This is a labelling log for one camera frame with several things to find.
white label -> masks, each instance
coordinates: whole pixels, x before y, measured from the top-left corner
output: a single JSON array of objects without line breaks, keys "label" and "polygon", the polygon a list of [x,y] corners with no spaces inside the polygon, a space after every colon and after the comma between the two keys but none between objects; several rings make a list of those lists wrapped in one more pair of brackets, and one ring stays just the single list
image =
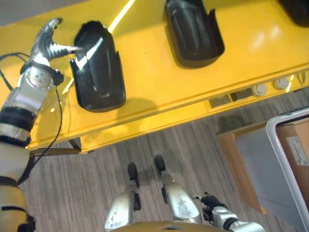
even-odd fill
[{"label": "white label", "polygon": [[290,149],[294,155],[295,161],[298,165],[309,166],[308,157],[301,145],[297,136],[287,137],[286,140],[290,146]]}]

small white knob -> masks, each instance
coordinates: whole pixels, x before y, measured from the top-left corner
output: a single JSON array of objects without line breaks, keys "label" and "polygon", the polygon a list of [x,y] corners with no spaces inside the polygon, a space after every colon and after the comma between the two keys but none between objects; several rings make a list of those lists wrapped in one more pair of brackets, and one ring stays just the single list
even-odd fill
[{"label": "small white knob", "polygon": [[289,86],[288,78],[283,77],[273,82],[274,87],[278,90],[286,89]]},{"label": "small white knob", "polygon": [[264,96],[267,92],[267,86],[265,84],[260,84],[252,88],[252,92],[255,96],[260,97]]}]

yellow table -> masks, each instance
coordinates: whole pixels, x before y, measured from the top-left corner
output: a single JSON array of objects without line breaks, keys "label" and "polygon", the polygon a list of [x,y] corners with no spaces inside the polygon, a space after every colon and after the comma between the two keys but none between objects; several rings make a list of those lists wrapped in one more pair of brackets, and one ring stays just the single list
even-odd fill
[{"label": "yellow table", "polygon": [[[74,87],[62,96],[63,125],[58,141],[82,137],[83,151],[118,142],[146,132],[217,113],[227,108],[284,93],[271,81],[291,74],[290,90],[308,86],[308,78],[299,82],[300,71],[309,68],[308,28],[297,26],[276,1],[206,0],[216,16],[225,44],[224,54],[213,64],[199,69],[180,67],[174,60],[166,34],[164,0],[131,0],[133,3],[113,30],[116,49],[120,52],[127,101],[119,109],[91,113],[76,100]],[[64,18],[54,34],[60,44],[72,45],[82,23],[99,20],[109,26],[126,5],[126,0],[87,1],[57,9],[0,28],[0,54],[13,51],[29,53],[40,27],[55,16]],[[16,83],[22,63],[7,59],[0,64],[10,83]],[[52,67],[71,79],[68,58],[52,62]],[[249,97],[229,105],[211,108],[207,99],[267,83],[264,97]],[[0,84],[0,102],[9,91]],[[59,125],[59,108],[52,91],[31,132],[30,149],[49,144]]]}]

black curved object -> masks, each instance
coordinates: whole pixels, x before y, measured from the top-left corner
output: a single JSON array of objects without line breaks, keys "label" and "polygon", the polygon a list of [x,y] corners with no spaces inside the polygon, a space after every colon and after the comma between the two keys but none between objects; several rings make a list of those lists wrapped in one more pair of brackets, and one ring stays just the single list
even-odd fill
[{"label": "black curved object", "polygon": [[215,10],[206,13],[202,0],[167,0],[168,29],[181,65],[203,67],[215,62],[225,46]]},{"label": "black curved object", "polygon": [[308,0],[280,0],[291,19],[302,27],[309,27]]},{"label": "black curved object", "polygon": [[74,46],[84,49],[70,61],[79,105],[91,112],[122,106],[126,91],[112,35],[100,22],[90,21],[82,25]]}]

cardboard box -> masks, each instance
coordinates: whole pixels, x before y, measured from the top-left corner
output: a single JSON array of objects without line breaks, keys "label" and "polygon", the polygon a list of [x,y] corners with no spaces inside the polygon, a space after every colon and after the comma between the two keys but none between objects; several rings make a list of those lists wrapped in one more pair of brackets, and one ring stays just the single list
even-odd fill
[{"label": "cardboard box", "polygon": [[276,131],[309,209],[309,118],[281,125]]},{"label": "cardboard box", "polygon": [[266,123],[251,125],[218,135],[218,141],[227,165],[231,171],[241,199],[262,214],[267,210],[260,205],[247,167],[236,144],[236,137],[266,126]]}]

